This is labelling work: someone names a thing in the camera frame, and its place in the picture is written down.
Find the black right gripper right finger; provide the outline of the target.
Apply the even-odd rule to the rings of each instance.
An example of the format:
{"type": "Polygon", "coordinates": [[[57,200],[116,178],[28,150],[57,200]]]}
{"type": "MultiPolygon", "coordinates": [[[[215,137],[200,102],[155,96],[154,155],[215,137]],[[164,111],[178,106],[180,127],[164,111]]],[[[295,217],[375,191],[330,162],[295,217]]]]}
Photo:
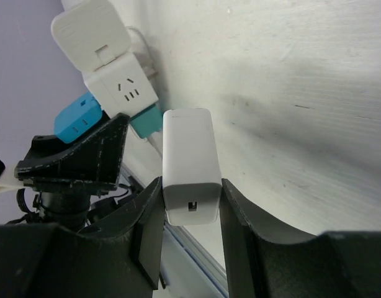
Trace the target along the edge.
{"type": "Polygon", "coordinates": [[[381,297],[381,232],[301,231],[222,181],[230,297],[381,297]]]}

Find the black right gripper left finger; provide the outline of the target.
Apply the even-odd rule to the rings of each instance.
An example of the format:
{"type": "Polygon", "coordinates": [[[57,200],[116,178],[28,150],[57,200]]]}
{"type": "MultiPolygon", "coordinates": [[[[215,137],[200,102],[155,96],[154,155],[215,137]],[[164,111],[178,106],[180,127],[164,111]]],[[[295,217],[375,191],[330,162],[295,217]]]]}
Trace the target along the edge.
{"type": "Polygon", "coordinates": [[[0,297],[151,297],[164,218],[156,178],[78,233],[55,223],[0,225],[0,297]]]}

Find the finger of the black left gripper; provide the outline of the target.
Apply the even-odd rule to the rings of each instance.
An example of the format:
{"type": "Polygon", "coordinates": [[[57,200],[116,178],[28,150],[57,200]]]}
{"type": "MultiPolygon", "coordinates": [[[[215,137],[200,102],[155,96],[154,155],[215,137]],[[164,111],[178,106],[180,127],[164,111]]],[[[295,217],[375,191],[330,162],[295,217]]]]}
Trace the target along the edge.
{"type": "Polygon", "coordinates": [[[35,136],[15,177],[32,189],[117,189],[129,120],[104,114],[69,144],[55,135],[35,136]]]}

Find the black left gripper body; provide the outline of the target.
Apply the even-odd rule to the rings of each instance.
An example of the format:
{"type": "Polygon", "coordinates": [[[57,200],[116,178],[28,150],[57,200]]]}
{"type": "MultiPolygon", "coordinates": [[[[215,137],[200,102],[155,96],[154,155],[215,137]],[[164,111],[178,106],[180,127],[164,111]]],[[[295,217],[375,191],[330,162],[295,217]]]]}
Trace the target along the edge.
{"type": "Polygon", "coordinates": [[[122,178],[120,166],[117,189],[32,189],[35,197],[31,211],[25,203],[24,190],[17,192],[17,204],[24,212],[23,220],[31,223],[56,222],[79,231],[94,224],[135,198],[142,187],[133,177],[122,178]]]}

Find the blue plug adapter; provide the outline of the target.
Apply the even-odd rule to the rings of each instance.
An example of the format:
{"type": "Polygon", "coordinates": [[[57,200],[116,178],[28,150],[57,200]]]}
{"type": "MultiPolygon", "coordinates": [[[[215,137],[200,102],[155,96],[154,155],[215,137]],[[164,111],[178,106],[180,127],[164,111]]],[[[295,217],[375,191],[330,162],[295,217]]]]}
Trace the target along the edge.
{"type": "Polygon", "coordinates": [[[69,144],[108,120],[98,100],[86,92],[55,117],[53,132],[63,143],[69,144]]]}

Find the white cube socket adapter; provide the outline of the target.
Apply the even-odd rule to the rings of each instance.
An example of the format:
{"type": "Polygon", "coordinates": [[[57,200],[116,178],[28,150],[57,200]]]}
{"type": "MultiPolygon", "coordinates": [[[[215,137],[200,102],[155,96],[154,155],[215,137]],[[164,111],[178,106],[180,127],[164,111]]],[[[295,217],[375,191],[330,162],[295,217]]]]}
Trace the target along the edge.
{"type": "Polygon", "coordinates": [[[131,52],[92,73],[83,73],[83,80],[110,118],[119,113],[133,117],[158,102],[149,79],[131,52]]]}

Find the white plug adapter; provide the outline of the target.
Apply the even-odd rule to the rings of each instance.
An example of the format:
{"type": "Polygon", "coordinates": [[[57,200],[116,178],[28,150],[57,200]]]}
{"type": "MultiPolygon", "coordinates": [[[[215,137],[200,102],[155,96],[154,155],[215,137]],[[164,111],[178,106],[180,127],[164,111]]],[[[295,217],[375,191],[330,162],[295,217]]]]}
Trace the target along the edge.
{"type": "Polygon", "coordinates": [[[126,53],[130,36],[111,1],[62,1],[52,36],[76,69],[92,72],[126,53]]]}

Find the white long usb charger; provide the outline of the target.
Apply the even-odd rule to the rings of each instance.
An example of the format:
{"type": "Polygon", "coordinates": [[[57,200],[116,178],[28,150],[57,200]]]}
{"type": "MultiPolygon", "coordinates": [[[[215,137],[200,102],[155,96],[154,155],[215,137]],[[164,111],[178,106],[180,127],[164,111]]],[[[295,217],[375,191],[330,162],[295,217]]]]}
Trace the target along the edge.
{"type": "Polygon", "coordinates": [[[164,113],[162,187],[171,225],[216,221],[222,174],[209,110],[172,109],[164,113]]]}

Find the teal usb charger plug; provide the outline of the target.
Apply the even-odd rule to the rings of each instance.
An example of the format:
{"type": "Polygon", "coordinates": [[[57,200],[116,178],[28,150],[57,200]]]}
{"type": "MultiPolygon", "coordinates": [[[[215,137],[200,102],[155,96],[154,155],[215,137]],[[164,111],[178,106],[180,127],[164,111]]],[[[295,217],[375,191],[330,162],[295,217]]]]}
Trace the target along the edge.
{"type": "Polygon", "coordinates": [[[163,127],[163,114],[156,104],[132,117],[130,125],[140,138],[148,138],[163,127]]]}

